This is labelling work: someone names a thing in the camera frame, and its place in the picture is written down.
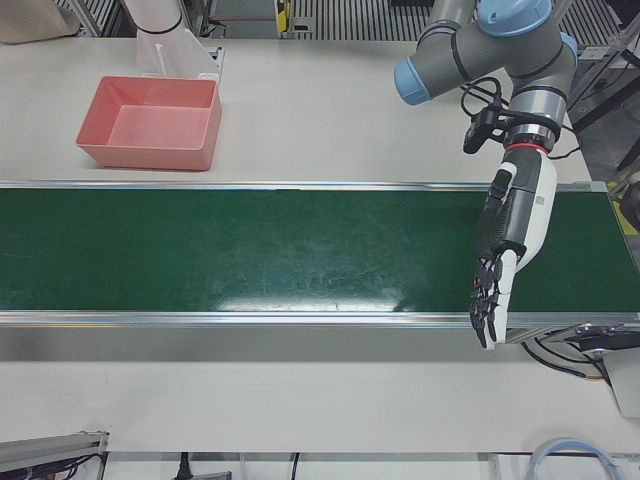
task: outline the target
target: cable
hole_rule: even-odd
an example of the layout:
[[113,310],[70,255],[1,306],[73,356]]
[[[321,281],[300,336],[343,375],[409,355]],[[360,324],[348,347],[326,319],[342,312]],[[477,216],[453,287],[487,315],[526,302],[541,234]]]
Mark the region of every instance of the cable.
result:
[[189,480],[191,478],[193,478],[193,474],[189,466],[189,452],[182,452],[180,454],[180,466],[174,480]]
[[536,353],[534,353],[529,348],[529,345],[527,345],[525,342],[522,342],[520,344],[520,346],[522,346],[524,351],[527,352],[527,354],[529,354],[529,356],[531,358],[533,358],[536,362],[541,363],[545,367],[551,368],[552,370],[556,370],[558,372],[563,372],[563,373],[568,373],[569,375],[573,375],[574,377],[583,378],[583,379],[586,379],[586,380],[601,380],[600,377],[590,376],[590,375],[587,375],[586,373],[579,372],[579,371],[573,370],[571,368],[562,367],[560,365],[556,365],[555,363],[548,362],[544,358],[542,358],[542,357],[538,356]]
[[106,462],[106,454],[94,453],[84,457],[58,460],[41,465],[35,465],[33,467],[20,468],[11,472],[5,472],[2,475],[2,478],[3,480],[41,479],[49,475],[67,472],[67,476],[65,477],[65,480],[67,480],[75,477],[80,465],[85,464],[93,458],[100,458],[100,461],[103,464]]
[[602,378],[607,383],[607,385],[613,388],[613,386],[611,385],[611,377],[609,377],[609,372],[607,372],[607,367],[604,365],[604,360],[590,357],[586,353],[583,353],[582,350],[580,350],[580,347],[578,347],[577,345],[574,345],[573,343],[567,343],[567,345],[573,348],[576,352],[578,352],[584,358],[592,362],[592,365],[600,372],[600,374],[602,375]]
[[540,467],[542,461],[551,453],[563,450],[579,450],[582,452],[593,453],[598,457],[598,461],[608,473],[608,477],[612,480],[627,480],[627,475],[620,466],[616,464],[611,455],[606,453],[597,445],[587,443],[577,438],[568,437],[554,438],[536,448],[536,451],[533,452],[533,455],[531,455],[531,458],[529,459],[529,468],[525,479],[539,480],[541,477],[538,475],[538,467]]
[[467,95],[471,95],[475,98],[478,98],[480,100],[483,100],[485,102],[487,102],[487,104],[490,104],[491,102],[481,98],[475,94],[471,94],[471,90],[472,89],[476,89],[476,88],[480,88],[478,87],[478,85],[480,85],[481,83],[493,83],[496,87],[496,91],[495,92],[489,92],[488,90],[482,89],[482,90],[478,90],[481,91],[482,93],[485,93],[487,95],[491,95],[493,97],[493,101],[495,102],[496,100],[502,100],[502,85],[500,85],[500,81],[495,78],[495,77],[482,77],[479,78],[478,80],[475,80],[471,83],[467,83],[466,86],[464,87],[464,93],[462,94],[462,96],[460,97],[460,108],[462,109],[462,111],[468,116],[468,117],[474,117],[475,114],[471,113],[469,111],[469,109],[467,108],[467,105],[465,103],[465,100],[467,99]]
[[547,347],[546,345],[544,345],[540,339],[538,339],[537,337],[535,337],[533,339],[536,344],[543,349],[545,352],[550,353],[551,355],[553,355],[554,357],[558,357],[562,360],[564,360],[565,362],[570,362],[570,363],[582,363],[582,364],[591,364],[590,361],[588,360],[577,360],[575,358],[569,358],[569,357],[565,357],[564,355],[562,355],[561,353],[555,352],[553,350],[551,350],[549,347]]
[[293,455],[293,467],[291,468],[291,480],[296,480],[298,470],[298,460],[300,460],[300,452]]

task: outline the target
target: robotic arm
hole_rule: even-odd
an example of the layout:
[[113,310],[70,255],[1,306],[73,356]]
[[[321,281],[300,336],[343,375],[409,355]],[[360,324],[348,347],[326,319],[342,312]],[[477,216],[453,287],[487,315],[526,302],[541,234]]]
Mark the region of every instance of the robotic arm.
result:
[[577,63],[577,45],[551,18],[551,0],[436,0],[416,53],[396,67],[410,105],[431,100],[504,67],[513,82],[509,110],[499,93],[472,119],[465,151],[496,129],[505,154],[478,225],[471,323],[483,348],[504,343],[515,274],[547,233],[557,175],[547,157],[557,141]]

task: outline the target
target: plastic bin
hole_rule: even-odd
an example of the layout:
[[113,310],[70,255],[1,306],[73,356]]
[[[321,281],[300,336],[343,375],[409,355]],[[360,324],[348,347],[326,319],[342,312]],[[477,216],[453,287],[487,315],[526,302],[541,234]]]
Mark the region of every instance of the plastic bin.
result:
[[76,143],[105,167],[208,170],[221,117],[213,80],[104,77]]

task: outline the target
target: white tabletop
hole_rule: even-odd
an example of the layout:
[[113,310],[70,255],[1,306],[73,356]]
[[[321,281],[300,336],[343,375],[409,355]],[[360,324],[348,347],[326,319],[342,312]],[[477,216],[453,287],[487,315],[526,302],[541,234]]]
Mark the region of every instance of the white tabletop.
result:
[[[108,170],[74,145],[131,40],[0,47],[0,179],[488,182],[501,147],[461,152],[459,93],[395,93],[406,43],[228,41],[206,173]],[[557,147],[575,145],[564,135]],[[589,180],[580,154],[561,182]],[[104,429],[115,451],[527,451],[554,436],[640,451],[610,390],[471,330],[5,329],[0,441]]]
[[[114,170],[75,145],[99,79],[137,75],[132,39],[0,46],[0,176],[5,180],[489,182],[502,147],[462,152],[469,126],[454,91],[418,107],[395,91],[405,42],[210,42],[226,49],[223,120],[208,172]],[[498,72],[510,91],[504,72]],[[576,146],[563,134],[554,153]],[[589,180],[580,153],[561,183]]]

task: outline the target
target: conveyor belt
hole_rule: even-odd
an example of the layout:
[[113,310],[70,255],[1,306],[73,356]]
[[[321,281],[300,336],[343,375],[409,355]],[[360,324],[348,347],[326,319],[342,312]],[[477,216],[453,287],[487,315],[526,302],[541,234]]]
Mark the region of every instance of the conveyor belt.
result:
[[[0,310],[464,312],[479,191],[1,189]],[[606,193],[559,193],[513,312],[639,312]]]

